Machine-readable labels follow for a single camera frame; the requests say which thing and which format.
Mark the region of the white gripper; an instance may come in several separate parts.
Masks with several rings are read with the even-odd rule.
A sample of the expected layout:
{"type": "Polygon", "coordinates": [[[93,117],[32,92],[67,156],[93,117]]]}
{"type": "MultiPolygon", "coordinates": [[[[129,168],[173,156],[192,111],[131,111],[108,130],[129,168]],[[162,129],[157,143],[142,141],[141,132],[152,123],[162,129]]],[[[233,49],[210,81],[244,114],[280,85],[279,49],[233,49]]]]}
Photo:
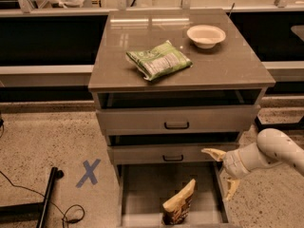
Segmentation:
{"type": "Polygon", "coordinates": [[[226,200],[230,200],[238,190],[240,180],[249,175],[253,170],[252,154],[250,151],[236,149],[233,151],[225,151],[215,148],[203,148],[202,153],[210,155],[216,162],[222,162],[226,172],[233,178],[227,180],[226,200]]]}

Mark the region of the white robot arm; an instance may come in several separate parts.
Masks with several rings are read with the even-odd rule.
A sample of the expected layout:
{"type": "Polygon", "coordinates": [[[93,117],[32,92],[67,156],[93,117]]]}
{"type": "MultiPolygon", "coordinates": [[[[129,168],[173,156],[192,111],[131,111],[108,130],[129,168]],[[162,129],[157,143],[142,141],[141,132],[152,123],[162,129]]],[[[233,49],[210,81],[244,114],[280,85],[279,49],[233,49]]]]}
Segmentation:
{"type": "Polygon", "coordinates": [[[245,147],[225,152],[216,148],[203,148],[216,162],[222,162],[229,175],[228,191],[230,200],[236,193],[240,180],[258,169],[268,169],[286,163],[304,176],[304,150],[288,135],[274,128],[267,128],[257,134],[256,142],[245,147]]]}

